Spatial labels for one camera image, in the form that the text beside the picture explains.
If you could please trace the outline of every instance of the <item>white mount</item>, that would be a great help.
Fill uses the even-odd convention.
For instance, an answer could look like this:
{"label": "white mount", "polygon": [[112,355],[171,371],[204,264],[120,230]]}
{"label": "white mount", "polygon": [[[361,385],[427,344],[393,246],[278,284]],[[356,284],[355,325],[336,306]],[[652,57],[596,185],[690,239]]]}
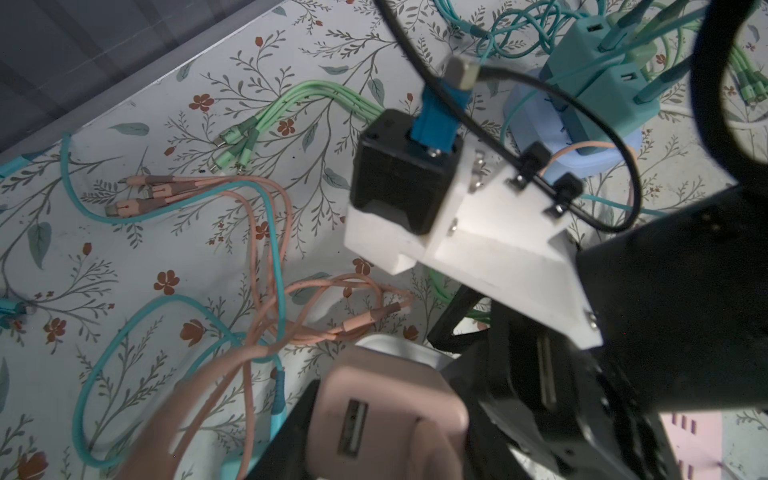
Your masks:
{"label": "white mount", "polygon": [[565,334],[581,349],[602,345],[565,231],[571,217],[543,213],[553,202],[535,185],[523,191],[508,185],[517,171],[504,161],[481,177],[485,153],[477,146],[465,139],[430,233],[414,235],[350,205],[344,245],[391,275],[424,263]]}

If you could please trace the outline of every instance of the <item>usb port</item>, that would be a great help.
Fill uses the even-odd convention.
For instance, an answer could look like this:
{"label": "usb port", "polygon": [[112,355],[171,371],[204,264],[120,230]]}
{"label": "usb port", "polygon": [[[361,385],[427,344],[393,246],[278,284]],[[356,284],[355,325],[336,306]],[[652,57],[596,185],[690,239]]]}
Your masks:
{"label": "usb port", "polygon": [[344,415],[344,424],[341,427],[341,439],[339,439],[339,454],[357,458],[362,442],[362,429],[366,425],[368,404],[359,400],[350,399]]}

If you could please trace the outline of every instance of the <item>black cable clip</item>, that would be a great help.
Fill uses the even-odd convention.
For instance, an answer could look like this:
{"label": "black cable clip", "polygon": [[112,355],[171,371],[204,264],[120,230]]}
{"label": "black cable clip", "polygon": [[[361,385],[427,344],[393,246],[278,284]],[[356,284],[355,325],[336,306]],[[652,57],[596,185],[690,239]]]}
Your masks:
{"label": "black cable clip", "polygon": [[558,178],[554,185],[554,205],[544,210],[544,213],[552,218],[560,218],[576,198],[584,191],[584,185],[581,178],[576,177],[571,172],[567,172]]}
{"label": "black cable clip", "polygon": [[520,155],[520,167],[514,178],[507,179],[507,184],[517,190],[523,190],[533,177],[544,167],[549,165],[552,154],[541,142],[534,142]]}

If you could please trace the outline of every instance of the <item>pink power strip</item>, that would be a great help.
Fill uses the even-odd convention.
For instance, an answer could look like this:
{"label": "pink power strip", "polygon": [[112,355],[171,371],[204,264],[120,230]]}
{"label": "pink power strip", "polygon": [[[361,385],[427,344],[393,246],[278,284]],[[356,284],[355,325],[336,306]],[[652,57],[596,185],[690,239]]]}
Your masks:
{"label": "pink power strip", "polygon": [[723,461],[721,412],[666,413],[661,416],[684,480],[720,480]]}

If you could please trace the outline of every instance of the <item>table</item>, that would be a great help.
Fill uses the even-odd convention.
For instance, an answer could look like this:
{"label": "table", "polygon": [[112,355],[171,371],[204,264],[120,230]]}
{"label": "table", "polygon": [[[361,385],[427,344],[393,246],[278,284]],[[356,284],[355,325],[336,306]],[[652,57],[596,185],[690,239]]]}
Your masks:
{"label": "table", "polygon": [[[499,0],[482,6],[456,4],[464,18],[486,26],[502,8]],[[620,2],[608,4],[609,11],[615,11]],[[446,29],[429,0],[394,0],[394,6],[434,71],[440,72],[441,60],[452,51],[474,48],[470,40]],[[755,13],[740,43],[758,65],[768,51],[761,38],[767,15],[765,6]],[[512,39],[515,48],[535,41],[530,29]],[[691,43],[687,37],[683,48]],[[545,59],[534,53],[511,64],[522,70],[541,66]],[[77,132],[71,162],[75,189],[100,213],[105,204],[136,195],[135,189],[120,183],[128,175],[195,174],[210,166],[217,152],[211,139],[218,132],[268,105],[290,85],[317,78],[347,84],[388,108],[410,114],[419,110],[420,81],[370,0],[291,0]],[[501,105],[510,88],[480,85],[470,101],[472,115],[497,135]],[[758,118],[764,111],[762,105],[745,108],[730,80],[723,87],[723,99],[728,111],[742,120]],[[687,81],[663,100],[685,104]],[[263,132],[252,165],[256,174],[284,185],[296,208],[286,281],[356,271],[407,287],[416,297],[411,312],[376,329],[421,342],[443,307],[423,268],[388,277],[342,245],[351,159],[362,128],[361,121],[350,120],[327,100],[303,104],[275,130]],[[754,155],[768,156],[768,129],[741,131],[739,136]],[[660,114],[644,126],[639,163],[646,206],[657,210],[690,204],[731,181],[704,153],[692,121],[681,116]],[[625,201],[627,175],[618,167],[589,179],[588,189]],[[199,299],[235,331],[245,330],[251,305],[244,212],[231,200],[216,198],[141,224],[95,223],[65,196],[56,149],[2,181],[0,193],[0,292],[34,306],[23,324],[0,330],[0,480],[112,476],[113,469],[86,467],[74,453],[71,417],[81,383],[127,319],[157,296],[176,292]],[[611,209],[591,202],[587,207],[603,220],[619,220]],[[571,231],[584,247],[604,240],[582,224],[574,223]],[[298,313],[303,301],[303,296],[290,297],[289,317]],[[369,301],[364,293],[350,298],[341,291],[328,293],[309,321],[334,324],[362,312]],[[88,403],[84,424],[94,454],[103,458],[123,451],[131,433],[157,408],[197,353],[218,336],[185,306],[166,306],[133,331],[118,350],[121,358],[109,362]],[[290,405],[342,347],[321,343],[283,352]],[[260,440],[268,432],[269,416],[261,413],[268,410],[273,395],[271,369],[262,366],[253,373]],[[231,389],[214,410],[177,478],[213,478],[224,455],[239,448],[241,393]],[[768,417],[748,410],[728,412],[724,421],[727,463],[745,479],[762,475],[764,480]],[[552,478],[531,468],[539,478]]]}

